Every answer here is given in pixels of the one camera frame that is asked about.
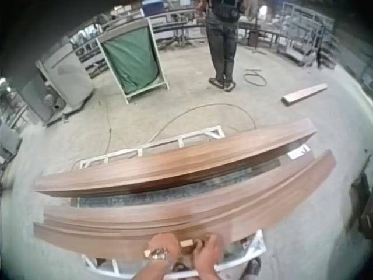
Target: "white metal frame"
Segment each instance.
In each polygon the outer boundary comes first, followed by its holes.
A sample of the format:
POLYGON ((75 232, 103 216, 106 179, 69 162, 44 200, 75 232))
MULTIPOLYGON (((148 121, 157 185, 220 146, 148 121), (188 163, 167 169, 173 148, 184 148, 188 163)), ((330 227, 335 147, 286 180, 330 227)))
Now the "white metal frame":
POLYGON ((141 94, 141 93, 143 93, 145 91, 148 91, 150 89, 154 89, 156 87, 163 86, 163 85, 165 85, 167 87, 167 90, 170 89, 170 87, 168 85, 168 82, 166 80, 166 76, 165 76, 164 71, 163 71, 162 63, 161 63, 161 61, 159 59, 158 46, 157 46, 156 40, 154 38, 152 23, 150 22, 149 18, 144 18, 144 20, 147 21, 147 28, 150 31, 150 35, 151 35, 151 38, 152 38, 152 45, 153 45, 153 48, 154 48, 154 50, 156 52, 156 62, 157 62, 157 65, 159 67, 159 71, 160 71, 159 74, 160 74, 161 81, 159 83, 155 83, 154 85, 146 86, 143 89, 139 89, 139 90, 137 90, 135 92, 132 92, 131 94, 126 94, 125 93, 124 88, 122 87, 120 81, 118 80, 118 78, 117 78, 117 76, 116 76, 116 74, 115 74, 115 72, 114 72, 114 70, 113 70, 113 68, 111 66, 111 63, 109 62, 109 59, 106 56, 106 53, 105 53, 105 51, 104 51, 104 49, 103 49, 103 47, 101 45, 100 36, 98 36, 96 38, 96 42, 97 42, 98 48, 100 49, 101 53, 103 54, 103 56, 105 58, 105 61, 106 61, 107 65, 108 65, 108 67, 109 67, 109 70, 110 70, 111 74, 113 75, 113 77, 114 77, 117 85, 119 86, 119 89, 121 90, 121 93, 123 94, 123 97, 124 97, 124 99, 125 99, 125 101, 126 101, 127 104, 129 104, 129 101, 131 100, 131 97, 133 97, 135 95, 138 95, 138 94, 141 94))
MULTIPOLYGON (((134 155, 134 156, 140 157, 140 156, 143 156, 144 150, 171 144, 174 142, 177 142, 179 148, 182 148, 185 146, 186 139, 196 138, 200 136, 207 136, 210 139, 222 139, 225 137, 225 134, 221 126, 218 125, 215 127, 210 127, 210 128, 206 128, 203 130, 182 134, 176 137, 148 143, 148 144, 139 146, 137 148, 123 149, 117 152, 108 153, 106 155, 96 156, 90 159, 85 159, 85 160, 80 161, 79 168, 80 169, 87 168, 90 165, 92 165, 92 163, 95 163, 95 162, 106 164, 109 162, 110 159, 113 159, 118 156, 123 156, 126 154, 129 156, 134 155)), ((264 239, 263 239, 263 232, 259 230, 255 234, 253 234, 252 238, 250 238, 248 242, 242 244, 242 250, 244 253, 242 254, 243 256, 237 257, 234 260, 230 260, 230 261, 227 261, 221 264, 217 264, 215 266, 216 271, 220 272, 220 271, 224 271, 226 269, 238 266, 240 264, 246 263, 249 260, 252 260, 253 258, 256 258, 260 256, 261 254, 263 254, 266 251, 266 246, 265 246, 264 239)), ((121 272, 119 270, 117 260, 110 260, 111 265, 112 265, 112 271, 107 271, 107 270, 101 269, 100 267, 97 267, 97 264, 94 263, 92 260, 90 260, 87 256, 82 255, 82 257, 83 257, 83 261, 85 262, 86 267, 95 273, 105 275, 108 277, 115 277, 115 278, 121 278, 121 279, 132 279, 135 276, 135 274, 121 272)), ((167 274, 164 277, 164 279, 180 279, 180 278, 196 277, 196 276, 198 276, 198 273, 195 270, 192 270, 192 271, 170 273, 170 274, 167 274)))
POLYGON ((173 142, 178 142, 179 148, 182 148, 185 145, 184 141, 186 139, 199 137, 201 135, 210 137, 211 139, 222 139, 226 136, 224 134, 221 126, 217 125, 215 127, 209 127, 209 128, 205 128, 205 129, 190 132, 190 133, 185 133, 185 134, 182 134, 182 135, 179 135, 179 136, 176 136, 176 137, 171 137, 171 138, 167 138, 167 139, 164 139, 164 140, 151 142, 151 143, 148 143, 148 144, 145 144, 145 145, 138 146, 137 148, 123 149, 123 150, 119 150, 119 151, 116 151, 116 152, 113 152, 113 153, 108 153, 106 155, 96 156, 96 157, 92 157, 90 159, 83 159, 83 160, 80 161, 79 168, 80 169, 87 168, 94 162, 108 163, 110 159, 115 158, 117 156, 123 156, 125 154, 128 154, 129 156, 140 157, 140 156, 143 156, 144 150, 159 147, 159 146, 163 146, 163 145, 170 144, 170 143, 173 143, 173 142))

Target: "wristwatch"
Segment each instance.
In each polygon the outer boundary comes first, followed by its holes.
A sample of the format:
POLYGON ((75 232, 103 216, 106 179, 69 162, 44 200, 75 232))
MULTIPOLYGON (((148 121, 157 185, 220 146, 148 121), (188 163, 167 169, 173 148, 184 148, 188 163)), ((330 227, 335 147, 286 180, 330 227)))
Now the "wristwatch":
POLYGON ((173 262, 170 260, 170 253, 166 249, 155 249, 150 252, 149 256, 146 259, 155 261, 167 261, 169 269, 171 269, 174 265, 173 262))

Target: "green tarp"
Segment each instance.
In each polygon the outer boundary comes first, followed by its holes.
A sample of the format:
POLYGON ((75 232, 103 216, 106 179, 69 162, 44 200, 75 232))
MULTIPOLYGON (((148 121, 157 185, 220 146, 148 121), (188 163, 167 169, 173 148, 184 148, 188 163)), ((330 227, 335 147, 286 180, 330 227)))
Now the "green tarp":
POLYGON ((102 44, 126 95, 151 84, 159 74, 148 27, 136 29, 102 44))

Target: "human hand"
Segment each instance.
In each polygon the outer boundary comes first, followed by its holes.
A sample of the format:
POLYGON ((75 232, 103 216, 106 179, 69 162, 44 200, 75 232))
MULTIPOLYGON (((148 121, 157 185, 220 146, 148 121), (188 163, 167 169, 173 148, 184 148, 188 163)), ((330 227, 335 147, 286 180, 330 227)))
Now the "human hand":
POLYGON ((211 234, 205 246, 201 240, 197 240, 196 248, 193 252, 194 267, 197 270, 199 276, 201 274, 215 274, 214 265, 223 256, 223 239, 216 235, 211 234))
POLYGON ((154 251, 155 249, 166 249, 170 261, 174 264, 179 257, 180 244, 179 240, 177 240, 176 236, 172 233, 160 233, 153 236, 151 241, 149 241, 148 249, 150 251, 154 251))
POLYGON ((204 1, 200 1, 199 3, 198 3, 198 5, 197 5, 197 7, 196 7, 196 10, 198 11, 198 12, 204 12, 205 11, 205 9, 206 9, 206 3, 204 2, 204 1))

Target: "wooden plank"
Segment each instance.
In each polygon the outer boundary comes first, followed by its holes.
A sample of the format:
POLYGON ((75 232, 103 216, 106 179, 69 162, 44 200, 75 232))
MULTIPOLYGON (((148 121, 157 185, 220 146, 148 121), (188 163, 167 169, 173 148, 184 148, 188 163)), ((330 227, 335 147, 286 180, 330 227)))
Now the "wooden plank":
POLYGON ((190 224, 229 211, 232 205, 243 203, 249 197, 252 199, 261 197, 263 192, 288 180, 309 165, 313 159, 312 153, 307 153, 250 180, 174 201, 112 208, 45 206, 44 218, 66 225, 79 226, 80 229, 90 227, 146 230, 190 224))
POLYGON ((182 186, 275 159, 314 133, 309 119, 256 129, 156 155, 42 176, 35 190, 54 197, 88 197, 182 186))
MULTIPOLYGON (((254 203, 248 198, 234 205, 228 213, 216 215, 215 219, 171 232, 180 241, 201 238, 209 232, 221 235, 226 244, 239 241, 290 214, 326 180, 335 165, 331 151, 327 151, 292 178, 271 189, 270 193, 265 192, 254 203)), ((170 232, 170 227, 160 229, 162 232, 170 232)), ((34 223, 34 235, 58 247, 88 256, 126 260, 142 259, 147 242, 153 236, 127 236, 127 230, 71 230, 40 223, 34 223)))
POLYGON ((323 83, 321 85, 317 85, 317 86, 311 86, 311 87, 308 87, 306 89, 302 89, 302 90, 299 90, 297 92, 293 92, 293 93, 290 93, 288 95, 285 95, 282 97, 282 102, 287 105, 287 106, 290 106, 290 105, 293 105, 299 101, 302 101, 306 98, 309 98, 311 97, 312 95, 315 95, 325 89, 328 88, 328 85, 323 83))

